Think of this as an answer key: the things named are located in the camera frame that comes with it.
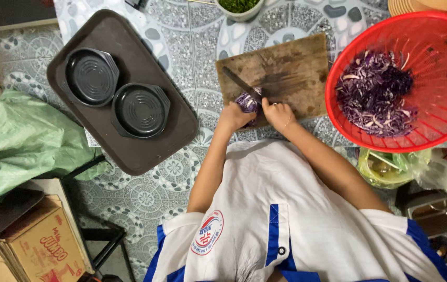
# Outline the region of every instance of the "black plastic bowl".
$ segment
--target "black plastic bowl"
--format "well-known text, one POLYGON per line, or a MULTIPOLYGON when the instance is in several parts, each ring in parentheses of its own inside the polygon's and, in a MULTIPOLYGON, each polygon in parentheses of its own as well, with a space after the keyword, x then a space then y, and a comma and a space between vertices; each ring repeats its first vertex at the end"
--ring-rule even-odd
POLYGON ((92 48, 72 51, 66 60, 66 92, 72 101, 89 107, 107 105, 113 98, 119 69, 106 52, 92 48))
POLYGON ((122 137, 151 138, 166 127, 170 104, 161 87, 128 83, 114 95, 112 124, 122 137))

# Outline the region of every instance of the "blue stripe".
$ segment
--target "blue stripe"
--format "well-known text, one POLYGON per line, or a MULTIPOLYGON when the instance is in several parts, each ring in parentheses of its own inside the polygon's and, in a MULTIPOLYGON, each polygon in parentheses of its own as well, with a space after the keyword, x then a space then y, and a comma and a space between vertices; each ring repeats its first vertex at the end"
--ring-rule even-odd
POLYGON ((288 254, 288 257, 278 265, 278 268, 281 271, 291 271, 291 272, 297 271, 297 267, 295 266, 295 260, 293 260, 293 249, 291 248, 291 237, 290 237, 290 253, 288 254))
POLYGON ((317 272, 281 271, 288 282, 321 282, 317 272))
POLYGON ((162 225, 157 226, 157 248, 160 248, 161 241, 164 240, 166 234, 164 234, 164 230, 162 229, 162 225))
POLYGON ((419 279, 416 279, 415 277, 408 275, 408 273, 405 272, 405 276, 407 277, 409 282, 420 282, 419 279))
POLYGON ((445 262, 436 252, 431 249, 431 247, 429 246, 429 241, 427 240, 427 236, 426 234, 424 234, 424 231, 422 231, 422 228, 420 228, 420 226, 411 219, 408 220, 407 235, 412 237, 412 239, 415 241, 415 244, 417 244, 421 251, 427 256, 427 258, 431 260, 438 272, 440 272, 441 277, 443 277, 443 279, 445 279, 445 281, 447 282, 447 266, 445 262))
POLYGON ((143 282, 152 282, 152 279, 154 278, 154 272, 156 272, 157 261, 159 260, 159 254, 161 253, 165 237, 166 237, 166 234, 164 234, 162 225, 158 225, 157 226, 157 252, 156 252, 156 254, 154 254, 154 257, 152 257, 152 260, 150 261, 150 265, 149 265, 149 268, 147 269, 147 273, 145 274, 145 278, 143 279, 143 282))
POLYGON ((265 259, 265 266, 278 258, 279 248, 279 205, 272 204, 269 208, 269 242, 267 248, 267 258, 265 259))
POLYGON ((183 282, 183 276, 185 275, 185 266, 175 272, 171 272, 166 277, 166 282, 183 282))

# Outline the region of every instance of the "logo patch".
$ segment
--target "logo patch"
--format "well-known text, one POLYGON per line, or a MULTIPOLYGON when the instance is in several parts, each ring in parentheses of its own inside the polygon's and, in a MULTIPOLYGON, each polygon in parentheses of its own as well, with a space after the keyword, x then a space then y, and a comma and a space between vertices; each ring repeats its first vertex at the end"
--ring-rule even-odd
POLYGON ((208 254, 219 239, 223 229, 224 215, 219 210, 214 210, 204 220, 190 245, 190 249, 198 255, 208 254))

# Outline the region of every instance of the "shredded red cabbage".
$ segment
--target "shredded red cabbage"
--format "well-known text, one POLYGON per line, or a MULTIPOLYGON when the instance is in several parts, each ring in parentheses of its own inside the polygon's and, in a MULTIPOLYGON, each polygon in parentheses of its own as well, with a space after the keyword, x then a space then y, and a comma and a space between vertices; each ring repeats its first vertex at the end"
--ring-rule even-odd
MULTIPOLYGON (((255 89, 255 91, 259 93, 260 96, 262 96, 262 87, 253 87, 253 89, 255 89)), ((253 97, 248 92, 241 93, 239 97, 234 100, 234 102, 236 102, 241 107, 241 110, 244 113, 255 112, 258 115, 258 112, 261 108, 259 101, 253 99, 253 97)), ((243 128, 254 125, 257 125, 257 119, 252 119, 245 126, 243 126, 243 128)))
POLYGON ((365 51, 354 58, 337 82, 337 102, 352 124, 377 137, 405 136, 414 130, 417 107, 405 107, 413 85, 411 70, 403 71, 409 56, 365 51))

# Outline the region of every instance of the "brown tray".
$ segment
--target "brown tray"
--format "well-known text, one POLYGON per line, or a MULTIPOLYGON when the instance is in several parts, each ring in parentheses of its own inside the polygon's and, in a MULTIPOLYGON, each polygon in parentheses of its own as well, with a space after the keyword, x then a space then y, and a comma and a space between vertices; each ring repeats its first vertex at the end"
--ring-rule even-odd
POLYGON ((189 144, 197 135, 197 120, 127 21, 111 10, 99 10, 77 31, 47 68, 51 88, 69 106, 114 162, 129 175, 144 174, 189 144), (117 89, 130 82, 154 84, 171 107, 164 131, 149 139, 120 136, 111 123, 111 104, 90 108, 73 103, 63 91, 65 59, 76 48, 89 47, 112 55, 119 71, 117 89))

